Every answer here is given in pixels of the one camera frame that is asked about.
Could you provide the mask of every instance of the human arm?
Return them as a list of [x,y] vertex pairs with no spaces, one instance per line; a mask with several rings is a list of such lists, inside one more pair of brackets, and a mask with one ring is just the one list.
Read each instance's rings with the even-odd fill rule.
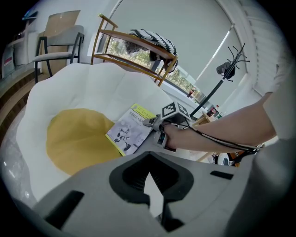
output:
[[[209,136],[243,145],[258,145],[276,133],[263,108],[263,103],[271,93],[267,93],[257,103],[244,107],[232,114],[211,123],[196,127]],[[168,147],[186,150],[235,152],[237,150],[216,144],[202,137],[191,129],[178,129],[174,125],[165,125],[165,133],[169,136]]]

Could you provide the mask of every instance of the yellow circle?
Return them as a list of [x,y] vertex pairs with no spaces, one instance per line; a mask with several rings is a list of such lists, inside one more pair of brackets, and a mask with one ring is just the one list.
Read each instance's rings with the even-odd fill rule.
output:
[[105,115],[94,110],[61,111],[47,128],[47,154],[59,169],[69,175],[119,158],[121,154],[105,136],[113,125]]

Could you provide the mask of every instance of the gray floor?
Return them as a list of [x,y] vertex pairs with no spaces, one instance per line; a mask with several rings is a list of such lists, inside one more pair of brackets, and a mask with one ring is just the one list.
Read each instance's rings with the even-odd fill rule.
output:
[[28,166],[16,142],[17,128],[24,113],[25,108],[14,119],[1,144],[0,175],[10,195],[32,208],[37,201],[31,190]]

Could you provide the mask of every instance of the book cover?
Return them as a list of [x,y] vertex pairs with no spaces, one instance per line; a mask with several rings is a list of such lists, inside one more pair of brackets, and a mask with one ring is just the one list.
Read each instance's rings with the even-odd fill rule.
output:
[[133,154],[152,130],[152,127],[143,125],[143,121],[154,117],[142,106],[133,104],[106,133],[106,137],[123,156]]

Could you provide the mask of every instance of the wooden floor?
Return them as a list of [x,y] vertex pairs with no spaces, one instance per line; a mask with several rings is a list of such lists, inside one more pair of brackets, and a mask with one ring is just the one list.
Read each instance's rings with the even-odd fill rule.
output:
[[[40,74],[38,80],[42,81],[48,77],[48,75]],[[29,93],[35,85],[34,78],[34,70],[30,69],[13,79],[2,91],[0,95],[2,104],[0,108],[0,144],[10,124],[26,105]]]

